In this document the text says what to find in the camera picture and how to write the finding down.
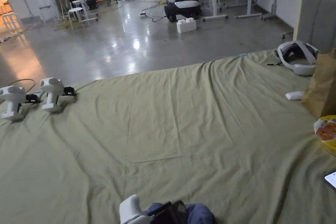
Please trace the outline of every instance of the concrete floor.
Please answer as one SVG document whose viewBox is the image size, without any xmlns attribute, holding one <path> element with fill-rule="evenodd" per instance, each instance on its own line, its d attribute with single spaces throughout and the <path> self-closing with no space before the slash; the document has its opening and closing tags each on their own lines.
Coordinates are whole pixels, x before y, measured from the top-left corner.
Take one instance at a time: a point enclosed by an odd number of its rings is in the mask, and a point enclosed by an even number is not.
<svg viewBox="0 0 336 224">
<path fill-rule="evenodd" d="M 104 7 L 103 3 L 98 9 L 99 22 L 94 20 L 84 29 L 72 32 L 50 24 L 1 43 L 0 87 L 17 79 L 31 78 L 38 83 L 52 76 L 65 85 L 82 84 L 186 66 L 276 48 L 282 42 L 280 34 L 290 30 L 277 18 L 265 22 L 259 17 L 235 19 L 235 15 L 246 12 L 246 7 L 240 7 L 224 9 L 228 20 L 197 20 L 196 31 L 179 34 L 176 24 L 167 18 L 154 23 L 140 17 L 139 12 L 153 4 L 132 0 Z M 151 15 L 161 16 L 162 10 L 163 5 L 151 9 Z M 30 85 L 22 83 L 25 88 Z"/>
</svg>

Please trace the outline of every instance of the doorway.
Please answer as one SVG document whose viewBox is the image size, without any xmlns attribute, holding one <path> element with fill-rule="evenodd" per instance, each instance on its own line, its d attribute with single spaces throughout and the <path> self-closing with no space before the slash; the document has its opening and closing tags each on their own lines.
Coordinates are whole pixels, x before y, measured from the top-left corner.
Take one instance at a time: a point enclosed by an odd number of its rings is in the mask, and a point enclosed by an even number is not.
<svg viewBox="0 0 336 224">
<path fill-rule="evenodd" d="M 0 33 L 7 32 L 7 29 L 2 21 L 2 15 L 12 12 L 12 8 L 7 0 L 0 0 Z"/>
</svg>

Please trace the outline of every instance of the phone screen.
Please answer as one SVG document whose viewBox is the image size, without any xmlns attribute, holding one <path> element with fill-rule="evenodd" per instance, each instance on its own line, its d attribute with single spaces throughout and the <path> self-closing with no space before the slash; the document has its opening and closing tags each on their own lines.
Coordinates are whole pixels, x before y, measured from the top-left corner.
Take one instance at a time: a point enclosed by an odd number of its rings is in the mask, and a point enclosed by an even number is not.
<svg viewBox="0 0 336 224">
<path fill-rule="evenodd" d="M 324 179 L 336 189 L 336 172 L 325 176 Z"/>
</svg>

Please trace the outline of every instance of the brown paper bag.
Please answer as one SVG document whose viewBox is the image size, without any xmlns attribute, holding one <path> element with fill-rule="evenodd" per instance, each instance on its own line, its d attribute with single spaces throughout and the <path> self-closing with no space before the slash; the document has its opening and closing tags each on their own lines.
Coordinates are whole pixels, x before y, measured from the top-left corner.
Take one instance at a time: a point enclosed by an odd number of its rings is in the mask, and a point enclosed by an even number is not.
<svg viewBox="0 0 336 224">
<path fill-rule="evenodd" d="M 302 96 L 302 104 L 317 118 L 336 115 L 336 48 L 318 54 L 316 70 Z"/>
</svg>

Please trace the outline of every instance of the white remote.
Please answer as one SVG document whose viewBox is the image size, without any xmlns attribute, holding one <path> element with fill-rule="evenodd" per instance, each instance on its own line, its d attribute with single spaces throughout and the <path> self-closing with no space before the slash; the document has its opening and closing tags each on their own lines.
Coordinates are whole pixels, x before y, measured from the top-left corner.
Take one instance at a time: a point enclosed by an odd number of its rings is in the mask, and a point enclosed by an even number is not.
<svg viewBox="0 0 336 224">
<path fill-rule="evenodd" d="M 298 100 L 301 100 L 303 94 L 304 94 L 304 91 L 296 91 L 296 92 L 287 93 L 286 97 L 288 100 L 298 101 Z"/>
</svg>

